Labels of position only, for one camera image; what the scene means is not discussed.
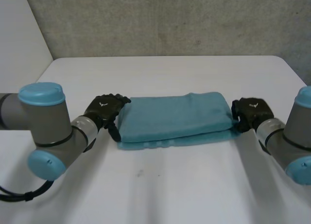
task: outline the black glove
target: black glove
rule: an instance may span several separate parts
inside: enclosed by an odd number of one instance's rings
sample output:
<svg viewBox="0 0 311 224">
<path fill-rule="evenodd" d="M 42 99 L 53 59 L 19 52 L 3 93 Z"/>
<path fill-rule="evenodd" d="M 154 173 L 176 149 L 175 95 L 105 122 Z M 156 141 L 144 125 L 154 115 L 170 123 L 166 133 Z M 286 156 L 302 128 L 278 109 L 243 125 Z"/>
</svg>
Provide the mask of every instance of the black glove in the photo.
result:
<svg viewBox="0 0 311 224">
<path fill-rule="evenodd" d="M 263 99 L 241 98 L 232 102 L 233 119 L 239 122 L 235 125 L 238 132 L 244 133 L 254 128 L 257 131 L 259 125 L 273 119 L 274 115 L 268 104 Z"/>
<path fill-rule="evenodd" d="M 129 98 L 120 94 L 97 96 L 87 107 L 84 116 L 94 121 L 98 131 L 101 128 L 108 129 L 111 137 L 118 142 L 121 141 L 121 136 L 114 121 L 124 105 L 130 102 Z"/>
</svg>

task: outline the teal towel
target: teal towel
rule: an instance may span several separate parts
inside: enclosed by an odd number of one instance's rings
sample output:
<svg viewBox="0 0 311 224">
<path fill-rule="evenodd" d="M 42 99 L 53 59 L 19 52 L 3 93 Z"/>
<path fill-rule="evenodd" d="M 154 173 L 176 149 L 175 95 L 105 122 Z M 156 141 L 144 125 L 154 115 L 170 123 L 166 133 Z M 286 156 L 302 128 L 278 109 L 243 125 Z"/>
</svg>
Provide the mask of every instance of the teal towel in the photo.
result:
<svg viewBox="0 0 311 224">
<path fill-rule="evenodd" d="M 197 145 L 239 135 L 218 92 L 131 100 L 119 114 L 120 149 Z"/>
</svg>

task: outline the white table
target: white table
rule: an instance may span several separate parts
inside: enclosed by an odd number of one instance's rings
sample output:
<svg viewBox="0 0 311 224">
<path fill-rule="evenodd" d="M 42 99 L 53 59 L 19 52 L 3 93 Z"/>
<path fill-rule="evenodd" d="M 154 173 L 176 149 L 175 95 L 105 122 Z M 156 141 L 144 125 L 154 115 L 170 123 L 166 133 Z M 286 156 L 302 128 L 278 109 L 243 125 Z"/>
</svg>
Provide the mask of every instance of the white table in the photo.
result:
<svg viewBox="0 0 311 224">
<path fill-rule="evenodd" d="M 39 79 L 63 86 L 70 118 L 104 93 L 171 96 L 221 92 L 231 106 L 264 98 L 286 121 L 304 83 L 274 56 L 63 58 Z M 43 181 L 26 166 L 29 132 L 1 131 L 0 184 L 16 192 Z M 1 224 L 310 223 L 311 190 L 291 181 L 253 132 L 189 147 L 121 151 L 105 130 L 53 187 L 31 202 L 0 203 Z"/>
</svg>

